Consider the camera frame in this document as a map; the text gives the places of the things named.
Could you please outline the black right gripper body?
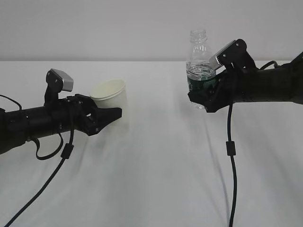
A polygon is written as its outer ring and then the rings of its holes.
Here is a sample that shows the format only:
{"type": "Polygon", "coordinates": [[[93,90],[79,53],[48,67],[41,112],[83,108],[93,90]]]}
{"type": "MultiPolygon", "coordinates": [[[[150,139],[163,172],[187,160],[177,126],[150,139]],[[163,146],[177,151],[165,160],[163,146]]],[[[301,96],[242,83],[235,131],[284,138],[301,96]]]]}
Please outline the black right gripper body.
{"type": "Polygon", "coordinates": [[[246,102],[246,94],[242,87],[242,80],[245,77],[242,71],[230,74],[224,70],[217,77],[217,84],[205,103],[207,113],[215,113],[231,103],[246,102]]]}

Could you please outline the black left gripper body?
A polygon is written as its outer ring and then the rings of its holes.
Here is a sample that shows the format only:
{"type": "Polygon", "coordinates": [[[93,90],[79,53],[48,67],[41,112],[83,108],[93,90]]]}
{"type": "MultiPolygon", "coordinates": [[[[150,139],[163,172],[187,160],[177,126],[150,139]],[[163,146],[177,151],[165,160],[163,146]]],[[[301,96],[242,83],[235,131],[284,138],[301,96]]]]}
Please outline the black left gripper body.
{"type": "Polygon", "coordinates": [[[92,111],[83,111],[75,95],[59,99],[53,105],[49,105],[49,111],[55,132],[66,132],[74,129],[92,136],[102,130],[93,124],[92,111]]]}

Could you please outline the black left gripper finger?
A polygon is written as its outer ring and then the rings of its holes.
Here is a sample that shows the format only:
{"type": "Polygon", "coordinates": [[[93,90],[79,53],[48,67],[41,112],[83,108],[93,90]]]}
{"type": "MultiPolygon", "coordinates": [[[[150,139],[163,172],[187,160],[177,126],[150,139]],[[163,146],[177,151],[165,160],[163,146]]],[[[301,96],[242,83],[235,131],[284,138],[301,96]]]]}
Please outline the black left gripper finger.
{"type": "Polygon", "coordinates": [[[75,97],[77,98],[78,103],[80,104],[83,111],[92,111],[93,109],[97,109],[97,105],[90,96],[76,94],[75,97]]]}
{"type": "Polygon", "coordinates": [[[98,129],[103,129],[114,121],[122,117],[122,109],[119,107],[114,108],[97,108],[93,107],[91,119],[93,124],[98,129]]]}

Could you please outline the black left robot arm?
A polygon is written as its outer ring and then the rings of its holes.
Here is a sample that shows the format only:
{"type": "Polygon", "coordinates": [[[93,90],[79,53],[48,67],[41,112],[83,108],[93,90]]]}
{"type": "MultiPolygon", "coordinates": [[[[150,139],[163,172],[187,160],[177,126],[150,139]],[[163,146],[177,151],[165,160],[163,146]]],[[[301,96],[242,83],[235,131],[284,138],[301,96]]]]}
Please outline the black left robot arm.
{"type": "Polygon", "coordinates": [[[88,136],[122,117],[119,107],[99,108],[88,96],[76,94],[41,107],[0,113],[0,152],[20,147],[32,139],[71,129],[88,136]]]}

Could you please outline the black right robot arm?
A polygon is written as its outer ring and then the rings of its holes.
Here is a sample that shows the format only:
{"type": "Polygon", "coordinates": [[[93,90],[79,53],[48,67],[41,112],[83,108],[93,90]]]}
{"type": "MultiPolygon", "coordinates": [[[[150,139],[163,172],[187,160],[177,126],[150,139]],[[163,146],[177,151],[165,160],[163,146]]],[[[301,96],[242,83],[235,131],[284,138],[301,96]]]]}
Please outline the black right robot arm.
{"type": "Polygon", "coordinates": [[[240,68],[227,64],[215,78],[215,84],[188,92],[189,100],[202,105],[206,112],[235,103],[303,103],[303,55],[274,69],[259,69],[253,63],[240,68]]]}

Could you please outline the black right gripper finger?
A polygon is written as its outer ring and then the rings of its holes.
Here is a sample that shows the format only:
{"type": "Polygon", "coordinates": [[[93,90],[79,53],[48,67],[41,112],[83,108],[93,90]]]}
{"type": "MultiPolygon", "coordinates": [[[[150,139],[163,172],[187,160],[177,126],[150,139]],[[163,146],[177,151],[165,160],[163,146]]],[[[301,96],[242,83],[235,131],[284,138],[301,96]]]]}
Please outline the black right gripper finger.
{"type": "Polygon", "coordinates": [[[212,100],[212,95],[204,91],[189,91],[187,95],[196,104],[207,104],[212,100]]]}

